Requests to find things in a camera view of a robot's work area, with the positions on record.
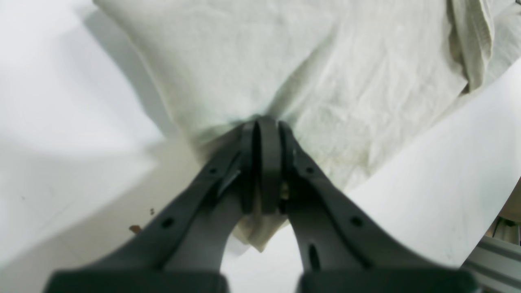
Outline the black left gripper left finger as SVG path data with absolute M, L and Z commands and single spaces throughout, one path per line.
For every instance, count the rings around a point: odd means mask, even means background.
M 111 254 L 57 271 L 47 293 L 227 293 L 220 273 L 234 227 L 254 207 L 255 122 L 240 128 L 191 184 Z

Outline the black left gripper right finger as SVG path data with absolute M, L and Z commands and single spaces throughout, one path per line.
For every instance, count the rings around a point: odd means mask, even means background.
M 471 273 L 401 245 L 337 189 L 290 127 L 256 120 L 260 207 L 288 217 L 304 273 L 298 293 L 478 293 Z

